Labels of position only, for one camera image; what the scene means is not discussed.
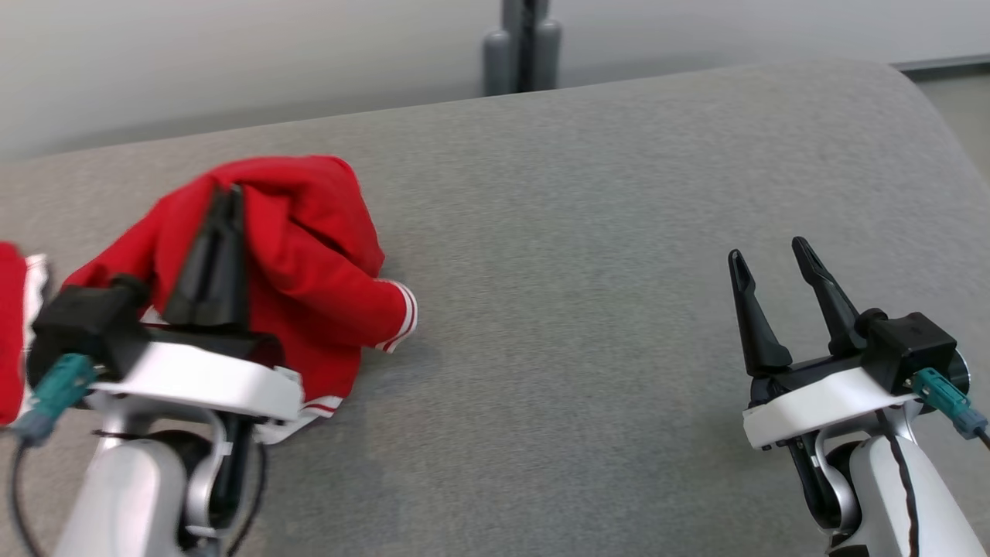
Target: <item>red jacket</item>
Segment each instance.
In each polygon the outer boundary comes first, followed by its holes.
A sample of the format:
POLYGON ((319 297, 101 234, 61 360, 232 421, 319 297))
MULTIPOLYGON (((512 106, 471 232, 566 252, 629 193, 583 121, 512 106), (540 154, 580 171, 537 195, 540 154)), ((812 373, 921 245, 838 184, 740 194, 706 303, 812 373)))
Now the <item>red jacket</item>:
POLYGON ((384 254, 353 170, 336 157, 228 163, 164 196, 66 284, 117 273, 151 285, 160 314, 215 186, 244 191, 250 328, 272 333, 302 376, 305 409, 330 415, 350 393, 360 347, 391 352, 416 327, 416 299, 378 278, 384 254))

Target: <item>black vertical strip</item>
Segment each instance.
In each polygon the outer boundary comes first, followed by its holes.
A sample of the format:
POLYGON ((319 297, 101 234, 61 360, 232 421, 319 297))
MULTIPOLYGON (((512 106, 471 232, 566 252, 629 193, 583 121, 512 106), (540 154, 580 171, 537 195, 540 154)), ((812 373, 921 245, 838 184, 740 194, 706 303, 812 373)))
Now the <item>black vertical strip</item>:
POLYGON ((887 416, 884 415, 883 410, 876 410, 876 419, 883 426, 883 436, 890 443, 890 451, 894 453, 894 461, 897 462, 897 468, 901 473, 901 484, 904 485, 905 499, 908 504, 908 554, 910 557, 919 557, 921 550, 918 547, 918 502, 915 500, 915 489, 911 485, 908 461, 904 459, 904 451, 901 450, 901 444, 898 443, 897 438, 894 436, 893 428, 890 426, 890 421, 887 420, 887 416))
POLYGON ((519 25, 519 84, 518 91, 528 93, 534 90, 533 71, 536 56, 537 4, 541 0, 522 0, 519 25))

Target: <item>red garment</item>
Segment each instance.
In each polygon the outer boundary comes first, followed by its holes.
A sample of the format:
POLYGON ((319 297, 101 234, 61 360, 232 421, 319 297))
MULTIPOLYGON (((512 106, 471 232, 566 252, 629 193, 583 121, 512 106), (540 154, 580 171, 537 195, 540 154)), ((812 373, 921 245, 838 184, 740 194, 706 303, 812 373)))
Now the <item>red garment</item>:
POLYGON ((17 419, 24 395, 24 281, 28 266, 0 242, 0 424, 17 419))
POLYGON ((270 157, 214 168, 163 197, 66 284, 117 273, 151 285, 162 313, 215 186, 244 191, 250 328, 274 334, 302 376, 307 407, 330 415, 350 393, 360 347, 391 352, 416 325, 404 285, 378 279, 385 259, 353 170, 336 157, 270 157))

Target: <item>cable connector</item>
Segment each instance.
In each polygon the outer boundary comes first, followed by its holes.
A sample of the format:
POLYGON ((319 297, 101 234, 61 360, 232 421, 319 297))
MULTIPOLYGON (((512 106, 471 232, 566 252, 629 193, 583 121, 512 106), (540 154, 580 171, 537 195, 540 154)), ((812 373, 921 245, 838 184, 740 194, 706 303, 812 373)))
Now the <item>cable connector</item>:
POLYGON ((31 397, 31 409, 10 429, 26 447, 41 447, 51 437, 62 413, 89 392, 96 381, 93 362, 81 354, 65 354, 51 367, 31 397))
POLYGON ((974 439, 980 430, 986 429, 987 418, 969 407, 969 398, 939 372, 932 368, 924 368, 909 381, 911 390, 920 396, 925 404, 934 407, 952 420, 952 425, 963 439, 974 439))

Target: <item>floor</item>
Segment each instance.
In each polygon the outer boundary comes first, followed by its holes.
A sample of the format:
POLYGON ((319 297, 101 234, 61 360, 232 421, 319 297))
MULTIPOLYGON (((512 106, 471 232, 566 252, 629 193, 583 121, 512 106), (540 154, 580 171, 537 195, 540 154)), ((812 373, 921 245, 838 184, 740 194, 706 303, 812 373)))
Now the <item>floor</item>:
POLYGON ((990 182, 990 68, 911 72, 990 182))

